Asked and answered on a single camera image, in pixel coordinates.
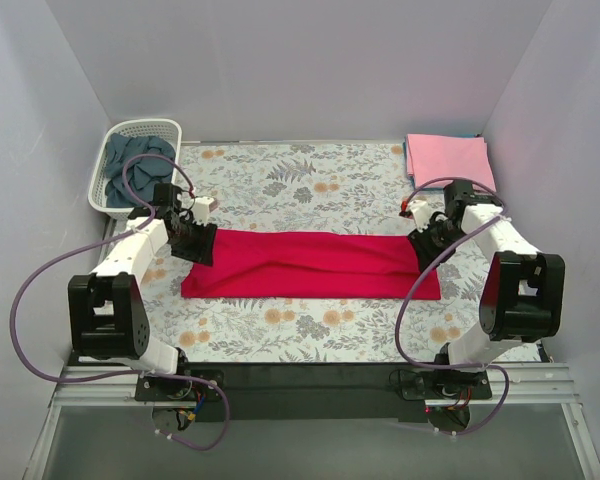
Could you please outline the red t shirt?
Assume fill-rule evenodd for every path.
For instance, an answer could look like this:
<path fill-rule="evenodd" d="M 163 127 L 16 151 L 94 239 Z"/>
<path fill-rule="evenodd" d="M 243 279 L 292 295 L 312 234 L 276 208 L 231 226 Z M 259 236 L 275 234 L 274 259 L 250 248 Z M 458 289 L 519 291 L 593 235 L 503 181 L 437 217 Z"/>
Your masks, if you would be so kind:
<path fill-rule="evenodd" d="M 182 281 L 187 299 L 402 299 L 420 275 L 403 236 L 220 230 L 213 265 Z"/>

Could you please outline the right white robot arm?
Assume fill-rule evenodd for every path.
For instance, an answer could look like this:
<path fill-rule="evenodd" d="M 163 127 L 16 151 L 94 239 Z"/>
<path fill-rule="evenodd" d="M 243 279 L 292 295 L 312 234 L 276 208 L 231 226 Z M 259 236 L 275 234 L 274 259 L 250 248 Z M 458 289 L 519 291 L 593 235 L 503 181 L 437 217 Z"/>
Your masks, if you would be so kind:
<path fill-rule="evenodd" d="M 449 260 L 472 239 L 490 267 L 478 320 L 460 338 L 445 344 L 431 363 L 410 361 L 398 376 L 406 400 L 439 395 L 490 395 L 485 370 L 499 356 L 559 330 L 565 262 L 543 253 L 514 228 L 504 202 L 489 187 L 466 178 L 444 178 L 444 208 L 408 197 L 400 214 L 415 223 L 409 234 L 421 276 Z"/>

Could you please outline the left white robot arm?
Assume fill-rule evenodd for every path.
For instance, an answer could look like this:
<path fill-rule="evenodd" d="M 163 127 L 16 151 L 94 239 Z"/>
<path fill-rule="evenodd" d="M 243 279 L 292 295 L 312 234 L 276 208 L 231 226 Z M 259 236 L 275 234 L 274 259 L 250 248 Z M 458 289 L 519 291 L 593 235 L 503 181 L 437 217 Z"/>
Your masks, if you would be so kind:
<path fill-rule="evenodd" d="M 193 386 L 183 369 L 184 352 L 152 336 L 140 283 L 156 253 L 165 245 L 171 255 L 204 266 L 213 264 L 217 226 L 209 222 L 217 208 L 213 197 L 197 197 L 185 208 L 183 190 L 171 183 L 154 189 L 149 207 L 136 207 L 127 221 L 127 236 L 88 275 L 68 285 L 71 339 L 76 355 L 160 373 L 158 387 L 173 400 Z"/>

